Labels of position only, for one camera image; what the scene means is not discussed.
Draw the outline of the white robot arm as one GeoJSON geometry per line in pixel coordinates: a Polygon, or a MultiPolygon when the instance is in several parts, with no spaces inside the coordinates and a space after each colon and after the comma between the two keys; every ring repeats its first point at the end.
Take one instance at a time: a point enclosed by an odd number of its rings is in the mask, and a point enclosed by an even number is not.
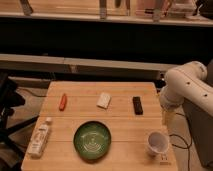
{"type": "Polygon", "coordinates": [[[163,124],[167,125],[174,110],[188,99],[208,114],[213,114],[213,87],[204,82],[207,67],[199,61],[191,61],[170,68],[164,75],[166,85],[159,92],[163,124]]]}

